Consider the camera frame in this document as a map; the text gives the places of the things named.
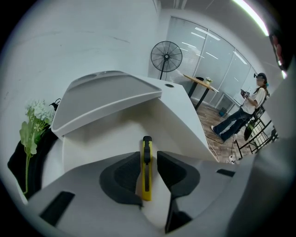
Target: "green leaf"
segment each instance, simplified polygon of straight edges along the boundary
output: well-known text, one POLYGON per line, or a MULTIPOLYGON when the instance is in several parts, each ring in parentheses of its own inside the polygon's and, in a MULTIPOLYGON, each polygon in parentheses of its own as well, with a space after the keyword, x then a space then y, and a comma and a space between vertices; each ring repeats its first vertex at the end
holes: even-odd
POLYGON ((30 135, 29 126, 27 122, 22 123, 22 128, 21 130, 19 130, 19 134, 20 134, 20 142, 23 144, 24 147, 27 147, 29 142, 29 135, 30 135))
POLYGON ((35 136, 35 133, 33 133, 33 136, 32 136, 32 139, 31 139, 31 148, 30 148, 30 150, 31 150, 32 155, 37 153, 37 150, 36 150, 37 145, 34 142, 34 136, 35 136))

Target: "glass window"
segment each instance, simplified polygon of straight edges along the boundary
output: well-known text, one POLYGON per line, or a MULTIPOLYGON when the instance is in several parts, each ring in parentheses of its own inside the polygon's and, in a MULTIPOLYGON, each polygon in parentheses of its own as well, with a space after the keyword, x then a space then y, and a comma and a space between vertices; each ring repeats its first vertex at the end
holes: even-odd
POLYGON ((183 74, 193 76, 206 37, 204 32, 195 30, 196 27, 207 31, 206 28, 200 25, 172 17, 167 34, 167 41, 174 42, 181 48, 183 59, 176 70, 167 73, 167 75, 164 73, 162 79, 165 80, 166 78, 167 81, 182 85, 186 92, 189 92, 192 81, 186 79, 183 74))
MULTIPOLYGON (((218 89, 231 63, 234 47, 214 32, 209 30, 208 33, 204 50, 194 76, 203 77, 204 79, 209 77, 213 80, 211 86, 218 89)), ((204 87, 197 86, 192 96, 200 99, 204 91, 204 87)), ((204 101, 209 103, 214 95, 215 92, 209 91, 204 101)))
POLYGON ((237 50, 234 51, 234 57, 231 61, 228 72, 225 76, 223 83, 220 86, 219 93, 213 98, 211 104, 215 105, 216 102, 225 92, 232 98, 241 91, 241 87, 244 84, 246 77, 251 69, 250 63, 241 55, 237 50))

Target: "black cloth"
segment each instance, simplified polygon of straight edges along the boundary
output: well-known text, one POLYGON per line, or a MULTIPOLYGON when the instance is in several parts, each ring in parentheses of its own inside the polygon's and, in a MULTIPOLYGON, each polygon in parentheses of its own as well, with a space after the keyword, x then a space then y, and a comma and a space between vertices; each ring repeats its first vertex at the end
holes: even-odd
MULTIPOLYGON (((37 153, 30 158, 28 169, 28 192, 25 194, 27 199, 41 189, 43 164, 47 153, 56 139, 57 136, 50 128, 48 128, 42 135, 37 145, 37 153)), ((26 153, 21 142, 18 143, 15 152, 10 157, 7 165, 14 177, 17 179, 22 191, 25 192, 26 153)))

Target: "fan stand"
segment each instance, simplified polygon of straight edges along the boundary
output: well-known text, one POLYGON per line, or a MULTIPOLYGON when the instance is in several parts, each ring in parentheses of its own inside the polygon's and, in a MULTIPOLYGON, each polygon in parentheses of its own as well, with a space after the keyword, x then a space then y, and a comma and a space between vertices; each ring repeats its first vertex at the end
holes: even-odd
POLYGON ((166 63, 166 61, 168 61, 170 59, 170 56, 168 54, 165 54, 163 56, 163 59, 164 59, 164 61, 163 61, 163 64, 162 64, 162 69, 161 69, 161 74, 160 74, 160 80, 161 80, 161 77, 162 77, 163 68, 165 67, 165 63, 166 63))

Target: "standing fan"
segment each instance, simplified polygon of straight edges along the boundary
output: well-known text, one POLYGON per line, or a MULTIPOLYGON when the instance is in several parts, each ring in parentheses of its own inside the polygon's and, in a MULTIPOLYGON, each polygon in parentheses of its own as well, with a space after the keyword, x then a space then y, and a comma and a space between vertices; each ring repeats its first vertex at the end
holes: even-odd
POLYGON ((172 72, 180 66, 182 62, 181 49, 170 41, 159 42, 151 51, 151 62, 161 71, 161 80, 163 72, 172 72))

